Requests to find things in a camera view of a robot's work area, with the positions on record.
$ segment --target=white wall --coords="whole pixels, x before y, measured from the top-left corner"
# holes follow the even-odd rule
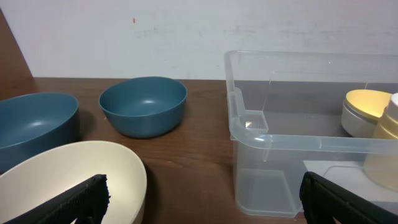
[[[237,49],[398,55],[396,0],[0,0],[0,7],[35,77],[224,79],[223,54]]]

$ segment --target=yellow lid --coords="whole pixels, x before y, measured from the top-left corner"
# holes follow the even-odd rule
[[[391,93],[376,90],[353,90],[346,95],[346,103],[359,114],[378,120],[388,105]]]

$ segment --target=table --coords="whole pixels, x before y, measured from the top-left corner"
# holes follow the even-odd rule
[[[121,79],[25,78],[2,86],[0,100],[37,91],[78,98],[81,140],[112,141],[144,162],[148,188],[143,223],[306,223],[296,218],[255,217],[234,202],[233,148],[228,129],[225,81],[182,80],[188,89],[185,117],[172,132],[154,139],[119,134],[98,106],[98,97]]]

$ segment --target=clear plastic container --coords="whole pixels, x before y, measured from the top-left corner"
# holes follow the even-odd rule
[[[303,175],[313,171],[398,214],[398,192],[363,166],[369,154],[398,158],[398,140],[352,138],[341,127],[347,92],[398,93],[398,57],[234,51],[225,64],[235,200],[244,213],[296,216]],[[398,174],[398,159],[386,172]]]

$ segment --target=beige bottle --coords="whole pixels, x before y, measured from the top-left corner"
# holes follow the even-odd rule
[[[373,138],[398,139],[398,93],[391,96],[377,122]],[[376,183],[398,191],[398,156],[369,154],[364,162],[364,170]]]

